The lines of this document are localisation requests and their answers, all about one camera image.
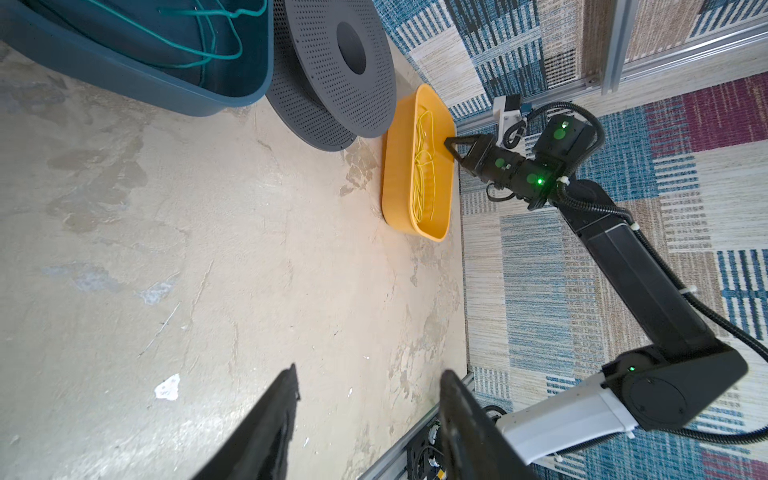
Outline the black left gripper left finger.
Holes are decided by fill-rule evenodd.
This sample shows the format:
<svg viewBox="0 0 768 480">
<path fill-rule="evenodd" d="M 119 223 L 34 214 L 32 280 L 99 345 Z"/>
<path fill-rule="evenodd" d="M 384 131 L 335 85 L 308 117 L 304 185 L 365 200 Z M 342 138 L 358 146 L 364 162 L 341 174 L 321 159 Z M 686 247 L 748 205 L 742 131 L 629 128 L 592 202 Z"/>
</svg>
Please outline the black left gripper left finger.
<svg viewBox="0 0 768 480">
<path fill-rule="evenodd" d="M 284 479 L 300 400 L 296 366 L 281 371 L 197 479 Z"/>
</svg>

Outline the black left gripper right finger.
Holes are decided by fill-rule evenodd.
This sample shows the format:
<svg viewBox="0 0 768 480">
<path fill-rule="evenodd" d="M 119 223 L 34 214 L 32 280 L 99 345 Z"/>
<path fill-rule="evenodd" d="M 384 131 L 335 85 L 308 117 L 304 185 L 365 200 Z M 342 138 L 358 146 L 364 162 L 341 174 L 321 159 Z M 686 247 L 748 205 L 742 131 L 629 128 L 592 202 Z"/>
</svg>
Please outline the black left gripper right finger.
<svg viewBox="0 0 768 480">
<path fill-rule="evenodd" d="M 439 420 L 444 464 L 450 479 L 533 479 L 462 380 L 452 370 L 440 377 Z"/>
</svg>

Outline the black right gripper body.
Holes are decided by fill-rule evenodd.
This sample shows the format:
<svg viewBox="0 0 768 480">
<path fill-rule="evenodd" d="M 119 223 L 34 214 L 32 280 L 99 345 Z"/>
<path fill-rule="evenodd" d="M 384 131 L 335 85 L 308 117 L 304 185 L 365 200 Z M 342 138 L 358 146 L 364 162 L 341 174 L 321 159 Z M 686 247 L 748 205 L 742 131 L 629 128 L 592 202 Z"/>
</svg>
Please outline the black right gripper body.
<svg viewBox="0 0 768 480">
<path fill-rule="evenodd" d="M 476 176 L 487 184 L 490 202 L 523 200 L 529 210 L 542 208 L 555 184 L 555 161 L 544 155 L 529 159 L 492 146 L 480 158 Z"/>
</svg>

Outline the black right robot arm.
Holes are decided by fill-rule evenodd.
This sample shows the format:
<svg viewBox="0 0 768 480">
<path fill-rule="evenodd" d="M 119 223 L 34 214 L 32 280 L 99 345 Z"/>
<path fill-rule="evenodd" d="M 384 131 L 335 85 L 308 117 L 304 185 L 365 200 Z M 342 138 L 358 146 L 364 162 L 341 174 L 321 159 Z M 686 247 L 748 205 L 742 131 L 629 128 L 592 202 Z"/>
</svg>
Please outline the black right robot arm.
<svg viewBox="0 0 768 480">
<path fill-rule="evenodd" d="M 520 465 L 569 454 L 636 429 L 661 431 L 720 445 L 767 438 L 765 428 L 716 434 L 691 421 L 742 379 L 742 355 L 714 334 L 721 327 L 765 357 L 754 337 L 703 304 L 663 260 L 632 214 L 603 188 L 579 180 L 577 168 L 605 142 L 605 130 L 588 110 L 570 102 L 545 104 L 521 118 L 548 123 L 526 157 L 507 136 L 454 136 L 444 144 L 454 160 L 489 189 L 503 189 L 532 210 L 554 206 L 650 339 L 620 354 L 575 387 L 516 413 L 489 418 L 471 407 L 478 437 Z"/>
</svg>

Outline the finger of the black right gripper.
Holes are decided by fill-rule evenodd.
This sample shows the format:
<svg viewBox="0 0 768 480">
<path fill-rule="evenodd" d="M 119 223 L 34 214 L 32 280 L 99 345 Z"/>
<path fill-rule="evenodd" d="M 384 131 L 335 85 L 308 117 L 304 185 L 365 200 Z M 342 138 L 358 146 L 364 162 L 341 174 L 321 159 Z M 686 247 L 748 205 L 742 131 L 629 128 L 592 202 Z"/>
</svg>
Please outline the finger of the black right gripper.
<svg viewBox="0 0 768 480">
<path fill-rule="evenodd" d="M 461 154 L 453 146 L 447 146 L 447 150 L 452 155 L 453 159 L 474 177 L 482 176 L 482 170 L 486 159 L 486 149 L 484 147 L 473 146 L 466 154 Z"/>
<path fill-rule="evenodd" d="M 454 158 L 482 157 L 494 145 L 493 134 L 448 137 L 444 141 L 444 146 Z"/>
</svg>

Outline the grey perforated cable spool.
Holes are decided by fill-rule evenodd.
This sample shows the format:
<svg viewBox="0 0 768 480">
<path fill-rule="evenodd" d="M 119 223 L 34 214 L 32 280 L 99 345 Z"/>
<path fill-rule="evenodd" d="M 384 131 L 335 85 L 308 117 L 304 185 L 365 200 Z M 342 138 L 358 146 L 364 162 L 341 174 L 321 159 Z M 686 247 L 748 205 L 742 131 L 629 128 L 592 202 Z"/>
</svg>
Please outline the grey perforated cable spool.
<svg viewBox="0 0 768 480">
<path fill-rule="evenodd" d="M 391 126 L 397 103 L 388 37 L 371 1 L 276 1 L 267 99 L 308 145 L 341 151 Z"/>
</svg>

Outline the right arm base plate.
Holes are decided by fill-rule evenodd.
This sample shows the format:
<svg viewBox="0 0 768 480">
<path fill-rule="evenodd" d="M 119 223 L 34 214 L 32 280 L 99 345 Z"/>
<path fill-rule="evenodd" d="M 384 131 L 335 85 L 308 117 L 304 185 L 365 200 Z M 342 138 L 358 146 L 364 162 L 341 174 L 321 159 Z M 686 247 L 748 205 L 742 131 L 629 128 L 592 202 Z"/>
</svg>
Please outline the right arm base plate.
<svg viewBox="0 0 768 480">
<path fill-rule="evenodd" d="M 407 445 L 406 473 L 411 480 L 445 480 L 444 454 L 439 445 L 441 423 L 433 419 Z"/>
</svg>

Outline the yellow plastic bin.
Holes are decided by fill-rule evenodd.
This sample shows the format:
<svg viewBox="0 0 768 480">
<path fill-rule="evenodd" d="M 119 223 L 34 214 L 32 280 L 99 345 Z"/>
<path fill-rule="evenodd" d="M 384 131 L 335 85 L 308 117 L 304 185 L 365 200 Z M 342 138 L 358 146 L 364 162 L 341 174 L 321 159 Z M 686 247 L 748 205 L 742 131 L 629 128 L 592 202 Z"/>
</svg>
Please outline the yellow plastic bin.
<svg viewBox="0 0 768 480">
<path fill-rule="evenodd" d="M 381 207 L 390 227 L 434 242 L 445 239 L 456 173 L 444 141 L 455 134 L 452 114 L 430 85 L 398 102 L 383 159 Z"/>
</svg>

